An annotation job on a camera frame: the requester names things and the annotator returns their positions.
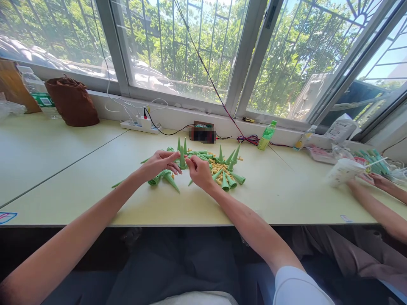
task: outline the brown bag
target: brown bag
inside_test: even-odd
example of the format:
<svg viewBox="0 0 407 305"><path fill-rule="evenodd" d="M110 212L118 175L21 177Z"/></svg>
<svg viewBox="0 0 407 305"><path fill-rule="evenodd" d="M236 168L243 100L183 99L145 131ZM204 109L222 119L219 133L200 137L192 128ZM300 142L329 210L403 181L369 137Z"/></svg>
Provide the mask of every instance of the brown bag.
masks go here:
<svg viewBox="0 0 407 305"><path fill-rule="evenodd" d="M84 84L65 76L47 80L45 87L67 125L83 127L100 122Z"/></svg>
<svg viewBox="0 0 407 305"><path fill-rule="evenodd" d="M8 101L27 107L26 113L41 111L35 99L24 87L15 61L0 59L0 92L4 92Z"/></svg>

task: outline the green bottle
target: green bottle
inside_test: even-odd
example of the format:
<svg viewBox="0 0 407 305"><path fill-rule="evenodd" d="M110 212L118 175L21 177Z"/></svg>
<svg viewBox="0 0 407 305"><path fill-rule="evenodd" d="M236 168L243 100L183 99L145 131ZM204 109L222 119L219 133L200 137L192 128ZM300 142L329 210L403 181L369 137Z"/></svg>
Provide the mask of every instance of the green bottle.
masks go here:
<svg viewBox="0 0 407 305"><path fill-rule="evenodd" d="M266 149L267 144L270 142L271 137L276 131L276 124L277 124L276 121L272 121L271 124L266 127L266 129L263 132L263 136L260 139L259 145L257 145L258 149L260 150Z"/></svg>

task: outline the white sleeve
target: white sleeve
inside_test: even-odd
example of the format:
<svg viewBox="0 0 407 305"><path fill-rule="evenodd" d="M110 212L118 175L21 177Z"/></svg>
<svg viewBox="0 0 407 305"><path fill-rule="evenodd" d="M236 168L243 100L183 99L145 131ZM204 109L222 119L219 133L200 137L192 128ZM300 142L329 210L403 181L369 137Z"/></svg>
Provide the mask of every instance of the white sleeve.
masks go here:
<svg viewBox="0 0 407 305"><path fill-rule="evenodd" d="M304 271L284 266L276 275L274 305L334 305L331 298Z"/></svg>

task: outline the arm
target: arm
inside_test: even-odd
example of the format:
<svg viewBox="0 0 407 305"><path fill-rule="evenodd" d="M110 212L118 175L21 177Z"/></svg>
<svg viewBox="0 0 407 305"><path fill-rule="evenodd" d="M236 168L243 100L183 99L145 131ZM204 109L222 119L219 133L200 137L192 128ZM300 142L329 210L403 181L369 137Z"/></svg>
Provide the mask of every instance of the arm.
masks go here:
<svg viewBox="0 0 407 305"><path fill-rule="evenodd" d="M395 239L407 244L407 221L396 212L374 198L355 179L349 181L348 187L353 196L375 220Z"/></svg>
<svg viewBox="0 0 407 305"><path fill-rule="evenodd" d="M377 188L389 193L390 195L407 205L407 192L405 190L402 190L396 184L378 174L370 173L369 176L373 178L374 185Z"/></svg>
<svg viewBox="0 0 407 305"><path fill-rule="evenodd" d="M283 266L294 266L305 272L294 252L263 218L215 183L207 161L192 156L186 162L193 182L216 200L246 242L269 265L274 275Z"/></svg>
<svg viewBox="0 0 407 305"><path fill-rule="evenodd" d="M173 163L179 152L156 152L137 171L89 210L63 228L0 285L5 305L41 304L85 255L130 196L163 169L181 173Z"/></svg>

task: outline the brown pouch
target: brown pouch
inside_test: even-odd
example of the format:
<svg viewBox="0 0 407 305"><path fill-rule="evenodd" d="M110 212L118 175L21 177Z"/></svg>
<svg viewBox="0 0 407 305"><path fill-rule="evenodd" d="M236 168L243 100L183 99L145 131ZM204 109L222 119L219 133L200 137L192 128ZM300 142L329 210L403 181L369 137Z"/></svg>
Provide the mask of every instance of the brown pouch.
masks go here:
<svg viewBox="0 0 407 305"><path fill-rule="evenodd" d="M100 122L84 84L65 76L47 80L45 87L67 125L84 127Z"/></svg>

